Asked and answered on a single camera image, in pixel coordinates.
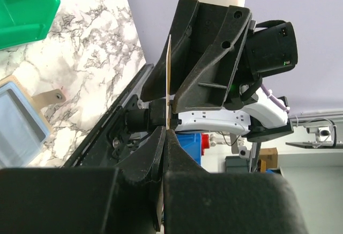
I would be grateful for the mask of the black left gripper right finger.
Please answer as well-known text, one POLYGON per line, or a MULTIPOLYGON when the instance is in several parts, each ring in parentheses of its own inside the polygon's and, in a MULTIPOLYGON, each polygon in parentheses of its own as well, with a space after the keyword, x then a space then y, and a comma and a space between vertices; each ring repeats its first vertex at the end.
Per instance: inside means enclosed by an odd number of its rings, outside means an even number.
POLYGON ((172 130, 164 147, 165 233, 307 233, 287 180, 269 173, 209 173, 172 130))

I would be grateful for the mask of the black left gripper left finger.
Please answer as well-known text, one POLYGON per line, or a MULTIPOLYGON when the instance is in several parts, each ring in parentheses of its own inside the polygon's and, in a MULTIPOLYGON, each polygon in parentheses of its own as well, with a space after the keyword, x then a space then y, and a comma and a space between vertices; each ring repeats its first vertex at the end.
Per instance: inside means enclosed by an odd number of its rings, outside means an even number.
POLYGON ((165 127, 111 167, 1 170, 1 233, 156 233, 165 127))

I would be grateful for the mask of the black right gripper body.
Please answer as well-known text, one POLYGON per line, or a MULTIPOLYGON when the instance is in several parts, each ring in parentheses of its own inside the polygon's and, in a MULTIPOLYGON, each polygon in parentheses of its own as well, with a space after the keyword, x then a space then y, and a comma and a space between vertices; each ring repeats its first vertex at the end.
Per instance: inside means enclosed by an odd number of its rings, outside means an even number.
MULTIPOLYGON (((199 3, 199 8, 200 6, 219 5, 199 3)), ((297 45, 292 23, 269 20, 255 25, 251 20, 225 103, 242 103, 248 100, 261 86, 263 78, 290 71, 294 69, 297 61, 297 45)))

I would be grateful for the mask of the gold credit card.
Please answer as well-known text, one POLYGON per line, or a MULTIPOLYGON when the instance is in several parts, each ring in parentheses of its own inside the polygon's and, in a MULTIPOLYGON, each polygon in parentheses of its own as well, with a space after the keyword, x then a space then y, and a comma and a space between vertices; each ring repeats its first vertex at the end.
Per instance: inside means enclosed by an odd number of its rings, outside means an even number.
POLYGON ((166 129, 170 128, 170 69, 171 69, 171 38, 168 36, 166 52, 166 129))

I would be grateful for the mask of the beige card holder wallet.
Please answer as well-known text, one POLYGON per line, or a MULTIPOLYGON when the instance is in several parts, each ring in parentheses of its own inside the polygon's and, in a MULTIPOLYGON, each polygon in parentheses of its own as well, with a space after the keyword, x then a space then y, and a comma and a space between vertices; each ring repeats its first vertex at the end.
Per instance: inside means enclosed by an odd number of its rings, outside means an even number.
POLYGON ((28 165, 41 151, 52 126, 41 110, 63 103, 60 89, 28 94, 14 75, 1 79, 1 168, 28 165))

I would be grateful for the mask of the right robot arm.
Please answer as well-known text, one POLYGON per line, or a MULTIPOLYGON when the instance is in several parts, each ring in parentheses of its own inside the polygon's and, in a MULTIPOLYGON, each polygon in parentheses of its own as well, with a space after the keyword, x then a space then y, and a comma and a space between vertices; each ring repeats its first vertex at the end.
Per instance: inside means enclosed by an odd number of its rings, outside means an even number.
POLYGON ((256 23, 249 9, 179 0, 160 59, 143 84, 147 108, 131 109, 130 132, 168 126, 222 131, 250 142, 291 134, 289 106, 263 85, 298 62, 293 25, 256 23))

